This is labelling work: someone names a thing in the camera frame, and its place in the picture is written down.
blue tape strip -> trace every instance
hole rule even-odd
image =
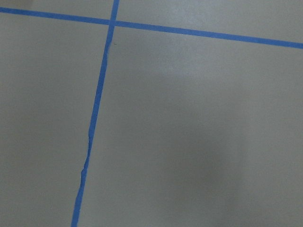
[[[264,39],[264,38],[257,38],[251,36],[243,36],[243,35],[231,35],[225,33],[207,32],[207,31],[199,31],[199,30],[184,29],[177,27],[166,27],[159,25],[139,24],[139,23],[125,22],[125,21],[116,21],[116,26],[303,49],[303,43],[294,43],[288,41]]]
[[[117,13],[118,13],[118,7],[119,7],[119,0],[114,0],[111,17],[110,17],[110,22],[109,22],[109,27],[108,27],[108,32],[107,32],[106,43],[105,43],[104,52],[103,52],[103,58],[102,58],[102,63],[101,63],[97,90],[96,90],[95,102],[94,102],[93,111],[92,111],[91,119],[90,119],[89,147],[88,147],[84,167],[81,171],[81,182],[80,182],[80,187],[79,187],[78,194],[77,194],[76,201],[75,201],[74,212],[73,212],[73,216],[72,216],[72,220],[71,220],[71,227],[77,227],[78,220],[79,220],[82,197],[83,197],[83,193],[84,193],[84,187],[85,187],[86,176],[87,176],[87,170],[89,167],[89,157],[90,157],[90,152],[91,152],[91,148],[92,148],[92,144],[93,144],[93,140],[94,140],[99,106],[100,106],[102,90],[103,90],[103,85],[104,85],[104,80],[105,80],[105,74],[106,74],[106,69],[107,69],[107,55],[108,55],[108,51],[109,51],[111,42],[113,40],[114,29],[115,29],[115,20],[116,20]]]
[[[58,13],[47,13],[47,12],[39,12],[39,11],[31,11],[31,10],[23,10],[23,9],[11,9],[0,7],[0,13],[10,13],[17,15],[25,15],[25,16],[33,16],[33,17],[45,17],[59,20],[71,20],[78,22],[85,22],[91,24],[100,24],[100,25],[109,25],[109,20],[93,18],[93,17],[80,17],[66,14],[58,14]]]

gray surface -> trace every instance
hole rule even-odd
[[[303,42],[301,0],[122,0],[118,20]]]
[[[0,226],[69,226],[107,26],[1,13],[0,30]]]
[[[0,7],[110,18],[113,0],[0,0]]]
[[[302,50],[113,42],[80,227],[302,225]]]

gray floor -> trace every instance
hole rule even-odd
[[[112,1],[1,1],[109,18]],[[303,42],[299,0],[118,20]],[[0,13],[0,226],[71,223],[107,26]],[[116,27],[80,227],[303,225],[303,52]]]

blue line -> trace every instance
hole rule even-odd
[[[125,22],[125,21],[116,21],[115,26],[303,49],[303,43],[257,38],[257,37],[244,36],[244,35],[231,35],[231,34],[218,33],[218,32],[207,32],[207,31],[177,28],[177,27],[139,24],[139,23]]]
[[[100,24],[100,25],[109,25],[109,20],[93,18],[93,17],[80,17],[66,14],[58,14],[58,13],[47,13],[47,12],[39,12],[39,11],[31,11],[31,10],[23,10],[23,9],[11,9],[0,7],[0,13],[10,13],[17,15],[25,15],[25,16],[33,16],[33,17],[45,17],[59,20],[71,20],[78,22],[85,22],[91,24]]]
[[[80,182],[80,187],[79,187],[78,194],[77,194],[76,201],[75,201],[74,212],[73,212],[73,216],[72,216],[72,220],[71,220],[71,227],[77,227],[78,220],[79,220],[82,197],[83,197],[83,193],[84,193],[84,187],[85,187],[86,176],[87,176],[87,170],[89,167],[89,157],[90,157],[90,152],[91,152],[91,148],[92,148],[92,144],[93,144],[93,140],[94,140],[99,106],[100,106],[102,90],[103,90],[103,85],[104,85],[104,80],[105,80],[105,74],[106,74],[106,69],[107,69],[107,55],[108,55],[108,51],[110,48],[110,44],[113,40],[114,29],[115,29],[115,20],[117,17],[118,7],[119,7],[119,0],[114,0],[111,17],[110,17],[110,22],[109,22],[109,26],[108,26],[106,43],[105,43],[104,52],[103,52],[103,58],[102,58],[102,63],[101,63],[97,90],[96,90],[95,102],[94,102],[93,111],[92,111],[91,119],[90,119],[89,147],[88,147],[84,167],[81,171],[81,182]]]

vertical blue line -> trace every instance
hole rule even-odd
[[[87,151],[87,156],[86,156],[86,160],[84,163],[84,167],[81,171],[80,187],[79,187],[78,194],[77,194],[76,201],[75,201],[74,211],[73,211],[72,220],[71,220],[71,227],[77,227],[77,225],[78,225],[82,197],[83,197],[83,193],[84,193],[84,187],[85,187],[86,176],[87,176],[87,170],[89,167],[89,157],[90,157],[90,152],[91,152],[91,148],[92,148],[92,144],[93,144],[93,140],[94,140],[99,106],[100,106],[102,90],[103,90],[103,85],[104,85],[104,80],[105,80],[105,74],[106,74],[106,69],[107,69],[107,55],[108,55],[110,44],[113,40],[114,29],[115,29],[115,20],[116,20],[117,13],[118,13],[118,7],[119,7],[119,0],[114,0],[112,12],[111,12],[111,16],[110,16],[110,21],[109,21],[109,26],[108,26],[107,38],[106,38],[104,52],[103,52],[103,58],[102,58],[102,63],[101,63],[97,90],[96,90],[95,102],[94,102],[93,111],[92,111],[91,119],[90,119],[89,146],[88,146],[88,151]]]

